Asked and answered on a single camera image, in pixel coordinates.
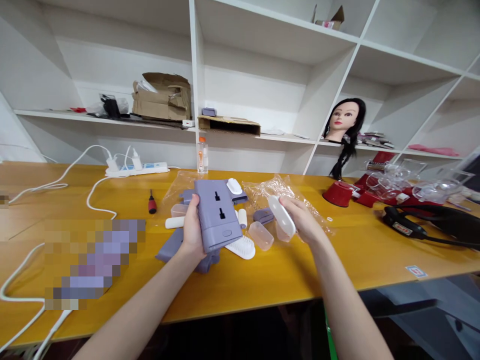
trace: mannequin head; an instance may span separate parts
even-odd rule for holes
[[[343,144],[340,157],[331,170],[330,174],[334,179],[342,178],[342,167],[350,157],[357,154],[355,145],[362,125],[364,124],[367,106],[362,99],[357,97],[340,101],[328,118],[328,123],[323,132],[326,140]]]

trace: cardboard packaging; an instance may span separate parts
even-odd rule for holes
[[[311,23],[320,25],[327,29],[340,30],[340,25],[345,21],[344,7],[340,6],[338,11],[333,15],[330,21],[328,20],[315,20],[315,15],[317,13],[317,5],[313,9],[313,16],[311,17]]]
[[[191,95],[189,81],[180,76],[161,72],[146,72],[143,77],[158,92],[137,89],[133,82],[134,114],[147,119],[189,120],[191,113]]]
[[[239,117],[201,115],[198,117],[198,128],[201,130],[260,136],[259,123]]]

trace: long black hair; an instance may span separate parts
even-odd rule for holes
[[[335,105],[335,107],[331,111],[330,116],[328,118],[328,122],[326,123],[326,126],[325,126],[325,130],[323,131],[323,137],[326,137],[330,131],[330,120],[332,119],[332,115],[334,114],[335,110],[340,105],[344,103],[349,103],[349,102],[356,103],[358,105],[358,115],[356,116],[355,124],[351,128],[349,128],[345,133],[345,135],[348,135],[348,137],[350,138],[350,141],[346,141],[344,138],[341,139],[341,143],[343,144],[343,149],[341,150],[341,154],[338,157],[336,164],[333,166],[333,168],[330,171],[330,175],[332,175],[332,177],[335,180],[342,179],[342,168],[344,167],[344,165],[347,163],[347,161],[350,159],[351,156],[357,156],[355,145],[357,145],[357,137],[360,129],[362,128],[362,125],[364,124],[365,114],[367,113],[367,106],[365,105],[365,102],[362,99],[359,99],[357,97],[348,98],[340,101],[337,105]]]

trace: purple plastic part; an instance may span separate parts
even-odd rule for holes
[[[258,221],[260,224],[265,225],[271,223],[274,220],[274,213],[269,207],[255,211],[253,214],[253,221]]]
[[[201,110],[201,114],[205,116],[217,116],[217,110],[213,107],[204,107]]]
[[[207,254],[243,236],[224,180],[196,180],[195,193],[200,197],[198,217]]]
[[[183,204],[188,205],[192,201],[192,195],[195,193],[194,189],[183,190],[183,193],[180,194],[180,197],[183,199]]]
[[[227,184],[229,182],[228,179],[226,179],[224,181],[225,181],[225,184]],[[229,190],[228,187],[227,187],[227,190],[228,190],[228,193],[230,194],[231,201],[233,202],[233,205],[246,203],[249,200],[249,197],[247,196],[247,194],[245,193],[245,191],[243,189],[241,190],[241,194],[238,194],[238,195],[235,195],[234,193],[232,193]]]
[[[155,256],[158,260],[168,263],[169,260],[177,253],[184,240],[184,229],[179,227],[175,229],[170,238],[161,247],[158,254]],[[206,274],[210,270],[212,264],[218,264],[220,261],[220,250],[215,250],[206,255],[204,259],[195,268],[195,271],[200,274]]]

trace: white shelving unit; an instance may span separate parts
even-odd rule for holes
[[[340,31],[310,23],[340,6]],[[345,176],[376,151],[454,167],[479,145],[480,3],[476,0],[0,0],[0,91],[31,148],[72,162],[87,146],[133,145],[145,161],[212,170],[328,175],[341,152],[320,139],[335,104],[366,102],[362,132],[395,149],[357,146]],[[203,107],[285,135],[248,136],[97,119],[64,111],[99,93],[126,98],[144,72],[182,75],[193,118]],[[309,137],[303,139],[293,134]],[[458,157],[409,149],[452,147]],[[100,150],[83,159],[103,164]]]

